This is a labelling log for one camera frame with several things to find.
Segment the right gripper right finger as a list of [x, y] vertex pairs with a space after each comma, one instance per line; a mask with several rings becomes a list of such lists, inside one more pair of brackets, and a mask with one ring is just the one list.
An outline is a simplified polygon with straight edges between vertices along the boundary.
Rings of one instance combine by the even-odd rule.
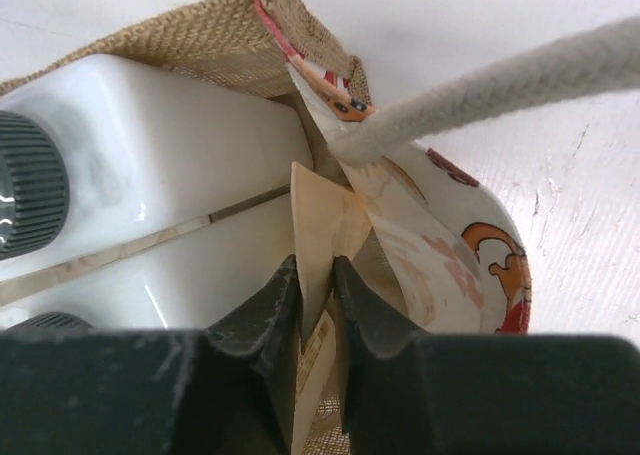
[[608, 336], [436, 335], [333, 266], [355, 454], [635, 454], [639, 353]]

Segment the brown canvas bag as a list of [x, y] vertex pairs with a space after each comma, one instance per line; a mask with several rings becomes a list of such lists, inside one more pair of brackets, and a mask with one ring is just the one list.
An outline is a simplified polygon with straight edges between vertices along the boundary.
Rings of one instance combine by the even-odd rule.
[[[91, 55], [185, 75], [296, 111], [312, 162], [299, 164], [352, 191], [371, 230], [350, 260], [364, 283], [436, 335], [528, 335], [529, 263], [518, 231], [473, 177], [417, 140], [514, 111], [639, 85], [639, 21], [631, 17], [543, 45], [382, 109], [356, 58], [300, 0], [206, 0], [102, 38], [4, 95]], [[225, 219], [287, 195], [290, 183], [218, 210]], [[336, 335], [327, 386], [342, 424]]]

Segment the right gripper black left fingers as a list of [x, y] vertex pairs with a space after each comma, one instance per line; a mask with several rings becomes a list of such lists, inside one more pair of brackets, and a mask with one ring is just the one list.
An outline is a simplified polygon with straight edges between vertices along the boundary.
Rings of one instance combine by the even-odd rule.
[[104, 330], [64, 312], [1, 333], [5, 454], [287, 454], [294, 256], [205, 329]]

